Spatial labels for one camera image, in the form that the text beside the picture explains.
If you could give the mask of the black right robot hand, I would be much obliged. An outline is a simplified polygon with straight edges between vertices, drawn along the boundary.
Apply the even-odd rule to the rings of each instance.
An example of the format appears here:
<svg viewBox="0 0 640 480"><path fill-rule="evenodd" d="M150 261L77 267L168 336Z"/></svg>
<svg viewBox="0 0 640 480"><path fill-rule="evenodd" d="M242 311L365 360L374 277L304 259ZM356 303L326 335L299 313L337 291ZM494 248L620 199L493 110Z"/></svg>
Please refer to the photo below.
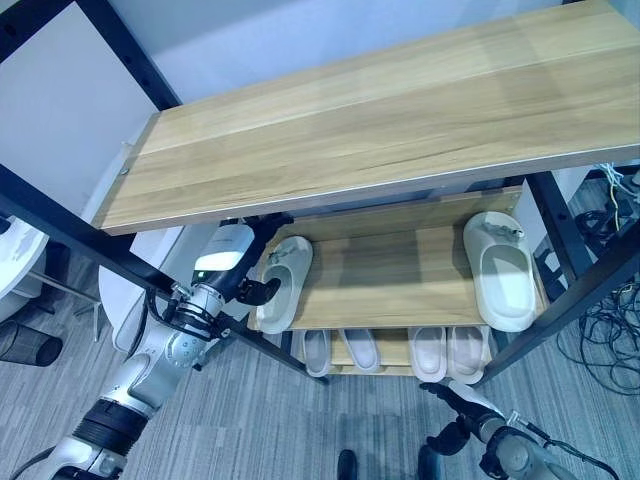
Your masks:
<svg viewBox="0 0 640 480"><path fill-rule="evenodd" d="M419 388L443 400L457 414L455 420L438 435L427 437L426 444L436 453L452 456L466 445L471 436L488 444L491 437L506 425L503 413L469 385L447 380L423 382Z"/></svg>

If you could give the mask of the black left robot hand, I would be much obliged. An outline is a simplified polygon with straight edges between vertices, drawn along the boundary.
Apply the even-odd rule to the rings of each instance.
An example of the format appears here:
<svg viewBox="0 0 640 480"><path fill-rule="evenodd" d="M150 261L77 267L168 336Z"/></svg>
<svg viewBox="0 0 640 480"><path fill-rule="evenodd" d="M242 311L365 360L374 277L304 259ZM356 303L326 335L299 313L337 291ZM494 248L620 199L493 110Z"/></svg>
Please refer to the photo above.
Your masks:
<svg viewBox="0 0 640 480"><path fill-rule="evenodd" d="M192 287L208 286L225 302L237 300L250 306L268 303L281 285L280 280L262 283L249 280L268 243L278 230L294 219L286 213L247 217L245 223L226 223L212 237L213 250L199 257L194 266Z"/></svg>

